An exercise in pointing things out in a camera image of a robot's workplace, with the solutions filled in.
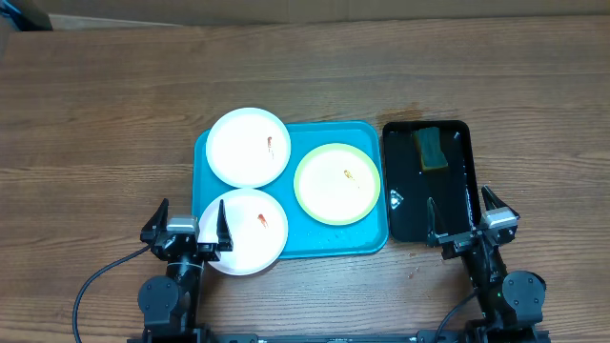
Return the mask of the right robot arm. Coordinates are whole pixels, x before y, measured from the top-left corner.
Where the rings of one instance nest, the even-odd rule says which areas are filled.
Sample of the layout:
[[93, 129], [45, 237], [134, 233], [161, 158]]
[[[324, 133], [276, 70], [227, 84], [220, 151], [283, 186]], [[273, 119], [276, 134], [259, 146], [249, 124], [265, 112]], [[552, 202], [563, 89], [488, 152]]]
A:
[[[549, 332], [536, 325], [543, 319], [546, 283], [534, 272], [508, 272], [499, 248], [515, 239], [519, 213], [492, 190], [481, 189], [486, 212], [467, 232], [438, 234], [443, 222], [433, 198], [427, 200], [427, 245], [441, 247], [445, 260], [459, 257], [473, 291], [449, 311], [438, 325], [434, 342], [548, 342]], [[460, 331], [447, 331], [457, 311], [476, 299], [483, 317], [470, 320]]]

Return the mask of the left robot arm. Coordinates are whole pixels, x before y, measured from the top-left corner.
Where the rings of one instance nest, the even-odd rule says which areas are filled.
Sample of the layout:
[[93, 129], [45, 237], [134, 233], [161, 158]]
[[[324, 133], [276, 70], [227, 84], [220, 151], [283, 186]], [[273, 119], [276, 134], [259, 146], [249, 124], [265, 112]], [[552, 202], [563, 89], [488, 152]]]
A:
[[200, 243], [198, 220], [192, 215], [170, 218], [163, 200], [142, 228], [140, 240], [159, 260], [166, 273], [147, 280], [139, 290], [138, 306], [144, 314], [143, 342], [215, 342], [212, 330], [197, 322], [198, 297], [204, 264], [218, 262], [233, 249], [225, 204], [217, 206], [213, 220], [218, 241]]

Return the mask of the light green plate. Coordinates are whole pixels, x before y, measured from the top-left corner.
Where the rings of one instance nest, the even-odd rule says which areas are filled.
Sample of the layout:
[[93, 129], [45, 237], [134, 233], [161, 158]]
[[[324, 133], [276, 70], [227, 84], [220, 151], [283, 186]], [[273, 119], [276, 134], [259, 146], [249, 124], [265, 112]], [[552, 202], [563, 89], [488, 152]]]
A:
[[314, 220], [351, 225], [366, 217], [381, 192], [376, 164], [364, 151], [330, 143], [309, 151], [295, 170], [297, 203]]

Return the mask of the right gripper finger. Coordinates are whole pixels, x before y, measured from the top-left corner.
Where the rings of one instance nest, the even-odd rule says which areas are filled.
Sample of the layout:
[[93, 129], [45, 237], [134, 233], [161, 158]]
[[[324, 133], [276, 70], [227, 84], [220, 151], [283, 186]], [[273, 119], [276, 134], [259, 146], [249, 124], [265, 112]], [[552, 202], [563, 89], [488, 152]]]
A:
[[486, 211], [496, 210], [506, 206], [506, 204], [496, 196], [488, 185], [484, 185], [481, 188], [481, 195]]
[[444, 221], [433, 197], [427, 200], [427, 233], [429, 237], [443, 237], [447, 235]]

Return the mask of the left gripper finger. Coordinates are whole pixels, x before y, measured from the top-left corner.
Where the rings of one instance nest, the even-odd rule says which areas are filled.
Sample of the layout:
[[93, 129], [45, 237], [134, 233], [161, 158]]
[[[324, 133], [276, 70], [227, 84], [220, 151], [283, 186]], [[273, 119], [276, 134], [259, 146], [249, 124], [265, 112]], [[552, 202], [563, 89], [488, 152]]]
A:
[[159, 207], [157, 208], [156, 212], [144, 225], [141, 232], [158, 233], [160, 230], [163, 230], [167, 226], [168, 210], [169, 200], [167, 198], [164, 198]]
[[226, 217], [225, 203], [223, 199], [219, 200], [216, 221], [216, 235], [218, 240], [216, 245], [217, 250], [219, 252], [231, 252], [234, 248], [234, 244]]

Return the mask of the green yellow sponge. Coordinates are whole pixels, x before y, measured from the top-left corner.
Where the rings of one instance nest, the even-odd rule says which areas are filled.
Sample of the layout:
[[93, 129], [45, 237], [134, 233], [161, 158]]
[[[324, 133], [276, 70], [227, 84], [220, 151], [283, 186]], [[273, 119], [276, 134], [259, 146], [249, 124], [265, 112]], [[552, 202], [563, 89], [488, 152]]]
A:
[[419, 153], [420, 166], [424, 172], [441, 170], [448, 166], [440, 144], [440, 131], [429, 127], [414, 132], [414, 140]]

